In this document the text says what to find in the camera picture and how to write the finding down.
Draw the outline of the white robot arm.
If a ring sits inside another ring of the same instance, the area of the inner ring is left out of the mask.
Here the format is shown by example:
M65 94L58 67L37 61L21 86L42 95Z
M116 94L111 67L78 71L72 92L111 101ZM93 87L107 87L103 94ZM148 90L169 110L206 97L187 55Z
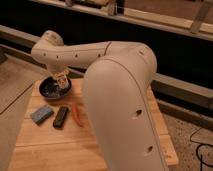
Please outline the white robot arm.
M86 70L83 101L109 171L169 171L147 99L157 70L147 45L108 41L66 46L48 30L31 55L51 72L52 81L41 90L48 99L69 91L66 67Z

